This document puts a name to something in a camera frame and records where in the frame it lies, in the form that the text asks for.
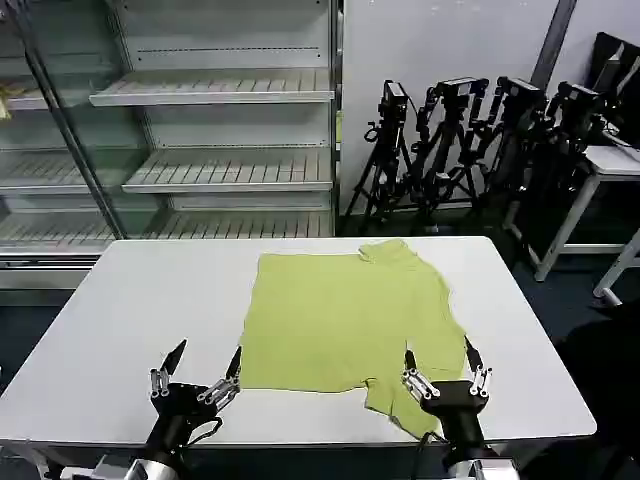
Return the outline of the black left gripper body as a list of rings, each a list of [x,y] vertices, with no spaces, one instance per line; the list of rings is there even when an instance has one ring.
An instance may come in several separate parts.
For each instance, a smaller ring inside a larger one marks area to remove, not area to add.
[[[222,426],[214,404],[199,403],[204,386],[170,383],[169,395],[151,400],[158,415],[143,448],[143,458],[160,463],[181,463],[183,453]]]

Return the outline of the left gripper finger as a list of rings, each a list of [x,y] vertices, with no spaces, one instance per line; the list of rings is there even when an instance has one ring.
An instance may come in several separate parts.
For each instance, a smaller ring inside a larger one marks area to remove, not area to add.
[[[187,340],[183,339],[164,358],[159,369],[150,370],[151,397],[166,397],[169,395],[169,384],[171,376],[174,374],[181,360]]]
[[[199,403],[228,404],[240,391],[242,347],[238,346],[226,371],[225,377],[197,395]]]

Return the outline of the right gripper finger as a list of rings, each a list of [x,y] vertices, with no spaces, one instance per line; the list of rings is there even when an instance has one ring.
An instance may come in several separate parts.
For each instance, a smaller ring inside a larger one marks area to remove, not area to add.
[[[467,361],[473,374],[469,393],[472,396],[488,397],[493,370],[484,364],[479,350],[468,337],[465,337],[465,345]]]
[[[402,384],[417,401],[439,398],[441,392],[417,368],[414,353],[407,349],[404,354]]]

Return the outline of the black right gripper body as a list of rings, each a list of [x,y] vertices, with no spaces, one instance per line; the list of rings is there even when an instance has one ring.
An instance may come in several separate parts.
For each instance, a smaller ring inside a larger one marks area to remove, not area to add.
[[[489,451],[478,415],[484,410],[489,397],[472,394],[468,380],[438,381],[434,386],[440,395],[424,396],[421,409],[435,416],[441,425],[450,454],[454,458],[479,458]]]

